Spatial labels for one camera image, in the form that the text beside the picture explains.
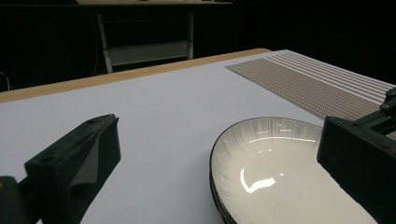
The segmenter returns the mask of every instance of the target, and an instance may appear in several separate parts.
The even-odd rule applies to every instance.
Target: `metal leg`
[[[194,13],[188,13],[188,31],[187,31],[187,60],[193,59],[194,50]]]
[[[102,15],[100,14],[98,15],[98,23],[99,23],[100,36],[102,39],[103,54],[105,56],[106,70],[108,73],[113,73],[113,66],[111,65],[111,59],[107,48],[105,26],[103,25]]]

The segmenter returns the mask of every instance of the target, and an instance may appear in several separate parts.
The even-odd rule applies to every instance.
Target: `grooved panel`
[[[373,113],[394,87],[289,50],[226,68],[320,119],[355,120]],[[396,133],[389,137],[396,139]]]

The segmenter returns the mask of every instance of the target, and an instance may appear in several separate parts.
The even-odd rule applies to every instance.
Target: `dark wall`
[[[155,18],[158,13],[142,15]],[[109,23],[109,43],[117,46],[128,41],[135,44],[186,38],[183,13],[171,14],[164,12],[167,21],[160,25]],[[106,18],[128,21],[131,16],[109,13]],[[308,7],[246,1],[237,7],[199,10],[195,12],[194,57],[255,48],[290,49],[396,84],[396,26],[392,17],[392,7],[374,3]],[[0,27],[0,71],[8,75],[14,89],[104,72],[95,16],[1,13]]]
[[[254,44],[250,47],[290,49],[396,84],[395,15],[393,7],[379,3],[272,3],[262,6],[256,14],[245,12],[242,20],[248,29],[241,35],[245,42],[252,36]]]

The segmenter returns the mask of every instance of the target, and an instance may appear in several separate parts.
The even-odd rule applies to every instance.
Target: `white table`
[[[210,193],[209,156],[225,129],[256,117],[323,124],[225,68],[272,54],[255,49],[141,69],[132,79],[134,71],[113,75],[122,81],[89,79],[88,85],[71,81],[0,94],[8,101],[0,104],[0,174],[21,181],[23,164],[35,154],[85,120],[115,114],[121,161],[82,223],[222,223]]]

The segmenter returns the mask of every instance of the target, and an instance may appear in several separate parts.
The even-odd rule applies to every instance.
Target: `gray ridged surface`
[[[378,110],[395,87],[288,50],[226,68],[320,119],[359,119]]]

